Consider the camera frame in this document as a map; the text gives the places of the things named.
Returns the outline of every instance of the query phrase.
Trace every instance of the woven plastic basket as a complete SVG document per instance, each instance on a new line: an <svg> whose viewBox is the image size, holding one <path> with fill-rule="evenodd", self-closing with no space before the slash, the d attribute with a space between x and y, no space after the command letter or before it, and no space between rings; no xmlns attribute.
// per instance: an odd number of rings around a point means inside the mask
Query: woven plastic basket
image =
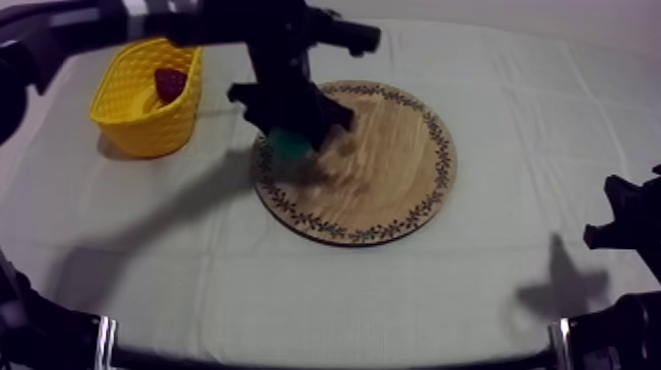
<svg viewBox="0 0 661 370"><path fill-rule="evenodd" d="M167 105L156 94L157 68L188 75L181 95ZM161 38L139 42L113 60L91 104L90 118L128 154L170 154L193 133L201 91L202 48L177 48Z"/></svg>

